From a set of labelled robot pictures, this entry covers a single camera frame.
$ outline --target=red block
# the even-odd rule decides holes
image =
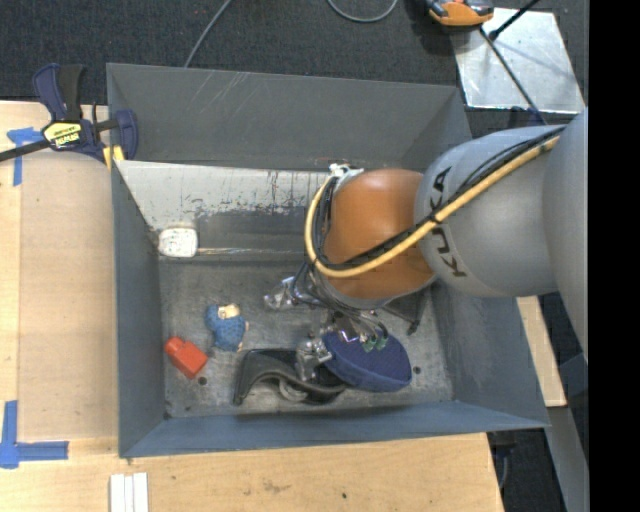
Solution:
[[[174,366],[189,379],[193,379],[207,364],[207,355],[202,350],[190,341],[183,341],[177,336],[167,340],[164,344],[164,351]]]

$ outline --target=blue plush toy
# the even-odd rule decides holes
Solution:
[[[240,315],[240,308],[235,304],[218,306],[213,304],[207,308],[204,316],[205,325],[213,331],[214,345],[229,352],[242,349],[242,337],[249,324]]]

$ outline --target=wooden table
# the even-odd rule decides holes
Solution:
[[[47,121],[40,104],[0,102],[2,134]],[[18,399],[20,441],[70,445],[66,461],[0,469],[0,510],[108,510],[110,475],[137,472],[152,512],[504,510],[485,434],[118,458],[108,171],[50,150],[23,164],[20,187],[0,164],[0,405]],[[521,307],[547,404],[562,405],[539,310]]]

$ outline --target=white cable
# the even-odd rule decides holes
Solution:
[[[340,16],[346,18],[350,21],[355,21],[356,23],[375,23],[376,21],[381,21],[385,19],[391,11],[393,11],[398,4],[398,0],[393,0],[389,8],[384,11],[381,15],[375,16],[374,18],[358,18],[357,16],[352,16],[351,14],[347,14],[343,10],[341,10],[336,4],[333,3],[333,0],[327,0],[327,3],[331,6],[331,8],[336,11]]]
[[[222,13],[227,9],[227,7],[229,7],[229,4],[231,3],[231,1],[232,0],[227,0],[224,3],[224,5],[222,7],[220,7],[220,10],[215,14],[215,16],[209,22],[209,24],[207,25],[207,28],[204,29],[204,31],[202,32],[202,35],[200,36],[200,39],[198,39],[198,42],[193,47],[193,50],[191,50],[191,54],[189,55],[189,58],[187,59],[187,62],[184,63],[184,67],[185,68],[189,67],[189,65],[191,64],[191,61],[193,60],[194,55],[196,54],[196,52],[200,48],[200,45],[202,44],[202,41],[204,41],[204,38],[207,37],[207,34],[209,33],[209,30],[211,30],[211,27],[213,27],[216,24],[216,21],[218,21],[218,18],[220,18],[220,16],[222,16]]]

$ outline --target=bin floor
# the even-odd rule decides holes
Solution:
[[[165,356],[166,410],[172,417],[240,415],[274,411],[322,412],[327,409],[357,409],[452,400],[431,297],[422,323],[411,336],[409,323],[387,311],[379,311],[389,331],[406,347],[414,369],[409,386],[394,393],[370,393],[349,389],[332,403],[310,406],[281,397],[277,388],[259,383],[240,406],[233,405],[233,392],[243,352],[217,349],[213,334],[204,324],[211,304],[240,306],[249,322],[242,350],[294,348],[308,339],[311,312],[300,305],[288,311],[270,311],[263,296],[282,279],[295,274],[300,261],[279,262],[161,262],[162,325],[164,339],[180,336],[209,355],[198,376],[187,379]]]

